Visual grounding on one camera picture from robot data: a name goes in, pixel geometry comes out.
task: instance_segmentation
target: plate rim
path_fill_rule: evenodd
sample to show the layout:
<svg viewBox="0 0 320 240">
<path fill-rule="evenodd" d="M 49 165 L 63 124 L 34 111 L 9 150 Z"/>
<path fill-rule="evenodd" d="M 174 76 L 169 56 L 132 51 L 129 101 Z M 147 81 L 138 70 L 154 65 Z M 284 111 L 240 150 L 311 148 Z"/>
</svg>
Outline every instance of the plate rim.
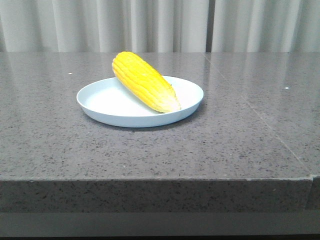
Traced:
<svg viewBox="0 0 320 240">
<path fill-rule="evenodd" d="M 187 108 L 182 108 L 178 111 L 171 111 L 171 112 L 159 112 L 158 114 L 151 114 L 151 115 L 141 115 L 141 116 L 125 116 L 125 115 L 114 115 L 114 114 L 107 114 L 107 113 L 103 113 L 103 112 L 100 112 L 100 111 L 95 111 L 95 110 L 92 110 L 88 107 L 86 107 L 85 105 L 83 105 L 80 101 L 79 101 L 79 94 L 85 89 L 85 88 L 88 88 L 89 86 L 93 85 L 93 84 L 96 84 L 98 82 L 102 82 L 102 81 L 106 81 L 106 80 L 110 80 L 110 79 L 118 79 L 116 76 L 114 77 L 108 77 L 108 78 L 105 78 L 105 79 L 101 79 L 101 80 L 98 80 L 98 81 L 95 81 L 95 82 L 92 82 L 92 83 L 89 83 L 88 85 L 82 87 L 76 94 L 76 100 L 78 102 L 78 104 L 82 107 L 82 108 L 85 108 L 89 111 L 92 111 L 92 112 L 95 112 L 95 113 L 98 113 L 98 114 L 102 114 L 102 115 L 106 115 L 106 116 L 110 116 L 110 117 L 117 117 L 117 118 L 153 118 L 153 117 L 158 117 L 158 116 L 166 116 L 166 115 L 172 115 L 174 113 L 179 113 L 179 112 L 182 112 L 182 111 L 185 111 L 187 109 L 190 109 L 192 107 L 194 107 L 195 105 L 199 104 L 202 99 L 204 98 L 204 91 L 203 89 L 196 83 L 192 82 L 192 81 L 189 81 L 189 80 L 186 80 L 186 79 L 183 79 L 183 78 L 180 78 L 180 77 L 175 77 L 175 76 L 168 76 L 168 75 L 162 75 L 164 78 L 165 77 L 169 77 L 169 78 L 174 78 L 174 79 L 179 79 L 179 80 L 182 80 L 182 81 L 186 81 L 186 82 L 189 82 L 195 86 L 198 87 L 198 89 L 200 90 L 201 92 L 201 97 L 200 99 L 193 105 L 187 107 Z"/>
</svg>

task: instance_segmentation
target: corn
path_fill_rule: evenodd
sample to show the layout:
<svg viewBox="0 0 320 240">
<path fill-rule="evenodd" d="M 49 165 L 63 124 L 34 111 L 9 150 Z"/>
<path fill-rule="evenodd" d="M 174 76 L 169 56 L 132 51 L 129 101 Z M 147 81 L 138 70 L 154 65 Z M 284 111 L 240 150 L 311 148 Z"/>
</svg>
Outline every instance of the corn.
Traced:
<svg viewBox="0 0 320 240">
<path fill-rule="evenodd" d="M 120 52 L 113 59 L 112 68 L 122 84 L 153 110 L 168 113 L 181 109 L 170 83 L 135 53 Z"/>
</svg>

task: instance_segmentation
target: gray granite countertop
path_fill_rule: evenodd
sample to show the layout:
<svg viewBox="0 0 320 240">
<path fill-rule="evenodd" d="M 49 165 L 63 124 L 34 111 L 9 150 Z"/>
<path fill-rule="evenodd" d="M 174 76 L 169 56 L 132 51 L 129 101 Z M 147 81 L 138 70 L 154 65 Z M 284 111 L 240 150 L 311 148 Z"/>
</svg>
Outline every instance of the gray granite countertop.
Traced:
<svg viewBox="0 0 320 240">
<path fill-rule="evenodd" d="M 320 209 L 319 53 L 140 53 L 204 98 L 179 122 L 89 118 L 116 53 L 0 53 L 0 212 Z"/>
</svg>

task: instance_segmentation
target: white curtain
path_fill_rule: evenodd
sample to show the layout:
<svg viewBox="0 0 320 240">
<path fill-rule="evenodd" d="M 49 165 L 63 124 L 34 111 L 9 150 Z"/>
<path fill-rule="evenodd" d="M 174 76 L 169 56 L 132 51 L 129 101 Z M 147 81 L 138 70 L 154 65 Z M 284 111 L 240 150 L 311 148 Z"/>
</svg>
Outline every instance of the white curtain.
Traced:
<svg viewBox="0 0 320 240">
<path fill-rule="evenodd" d="M 320 0 L 216 0 L 212 52 L 320 52 Z"/>
<path fill-rule="evenodd" d="M 0 0 L 0 52 L 320 52 L 320 0 Z"/>
</svg>

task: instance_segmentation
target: white plate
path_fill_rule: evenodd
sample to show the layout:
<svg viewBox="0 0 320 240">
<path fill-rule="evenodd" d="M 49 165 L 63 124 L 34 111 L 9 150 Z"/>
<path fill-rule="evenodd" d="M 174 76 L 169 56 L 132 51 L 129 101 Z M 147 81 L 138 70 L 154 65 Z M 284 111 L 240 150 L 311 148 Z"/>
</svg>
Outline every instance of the white plate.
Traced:
<svg viewBox="0 0 320 240">
<path fill-rule="evenodd" d="M 89 117 L 104 124 L 129 128 L 171 124 L 194 113 L 204 92 L 193 82 L 172 76 L 163 77 L 172 84 L 181 110 L 167 113 L 152 110 L 116 77 L 85 86 L 77 93 L 76 99 Z"/>
</svg>

